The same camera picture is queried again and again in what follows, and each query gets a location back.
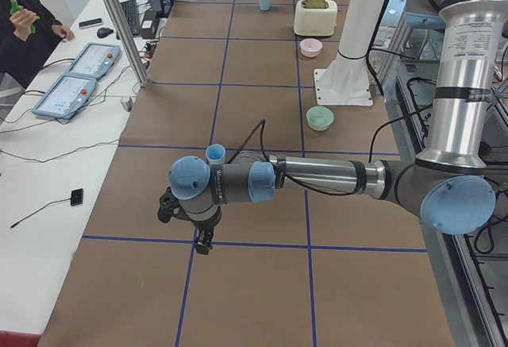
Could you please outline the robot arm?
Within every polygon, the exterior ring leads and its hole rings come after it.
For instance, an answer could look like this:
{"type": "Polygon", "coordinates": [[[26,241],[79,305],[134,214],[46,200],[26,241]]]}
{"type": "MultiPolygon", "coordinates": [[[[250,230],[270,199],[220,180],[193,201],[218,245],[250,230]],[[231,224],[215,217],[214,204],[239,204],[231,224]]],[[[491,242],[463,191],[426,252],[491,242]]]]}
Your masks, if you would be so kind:
{"type": "Polygon", "coordinates": [[[484,225],[496,196],[484,179],[479,144],[507,0],[408,0],[418,20],[443,20],[444,42],[426,147],[413,163],[335,161],[237,151],[226,163],[185,156],[168,172],[158,219],[190,222],[197,253],[212,247],[221,207],[263,202],[289,183],[329,196],[366,194],[419,217],[428,227],[461,235],[484,225]]]}

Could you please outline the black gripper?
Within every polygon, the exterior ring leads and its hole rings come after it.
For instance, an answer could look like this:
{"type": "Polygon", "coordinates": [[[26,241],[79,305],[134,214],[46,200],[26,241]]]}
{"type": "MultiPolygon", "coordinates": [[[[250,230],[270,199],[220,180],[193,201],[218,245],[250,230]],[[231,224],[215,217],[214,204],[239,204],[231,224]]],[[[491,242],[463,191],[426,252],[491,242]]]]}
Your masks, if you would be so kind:
{"type": "Polygon", "coordinates": [[[220,220],[221,208],[217,208],[210,218],[193,222],[195,229],[198,231],[194,239],[194,250],[197,254],[208,255],[210,253],[210,250],[213,248],[214,228],[220,220]]]}

